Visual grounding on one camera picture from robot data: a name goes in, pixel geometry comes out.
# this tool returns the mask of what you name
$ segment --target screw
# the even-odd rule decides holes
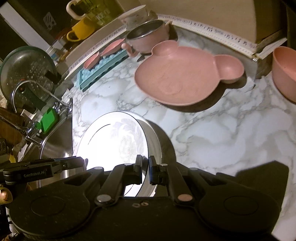
[[[181,194],[178,196],[178,200],[182,202],[189,202],[193,199],[193,197],[189,194]]]
[[[104,203],[104,202],[109,202],[112,198],[107,194],[101,194],[97,196],[96,199],[98,202]]]
[[[132,206],[133,207],[140,207],[141,205],[139,203],[133,203]]]
[[[142,206],[148,206],[149,203],[148,203],[148,202],[141,202],[141,205],[142,205]]]

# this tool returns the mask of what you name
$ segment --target yellow mug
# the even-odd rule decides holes
[[[78,42],[80,40],[87,39],[92,35],[92,33],[94,33],[95,30],[96,25],[88,18],[84,18],[75,24],[72,27],[72,30],[67,33],[67,40],[70,42]],[[69,37],[69,34],[71,33],[74,33],[77,36],[77,39],[71,39]]]

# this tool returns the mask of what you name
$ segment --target beige wall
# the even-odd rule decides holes
[[[279,0],[139,1],[156,13],[199,21],[252,42],[260,42],[281,29]]]

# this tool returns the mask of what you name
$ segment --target green sponge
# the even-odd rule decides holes
[[[54,109],[49,108],[40,121],[42,130],[41,133],[47,134],[58,121],[59,115],[57,112]]]

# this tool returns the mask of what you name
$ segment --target kitchen sink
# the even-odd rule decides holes
[[[52,134],[49,134],[45,138],[41,149],[35,144],[31,144],[25,152],[22,161],[45,158],[63,158],[72,155],[72,118],[68,118],[62,122]],[[30,183],[30,185],[32,188],[42,187],[60,179],[67,178],[69,175],[70,170],[62,171],[61,173],[55,174],[53,177]]]

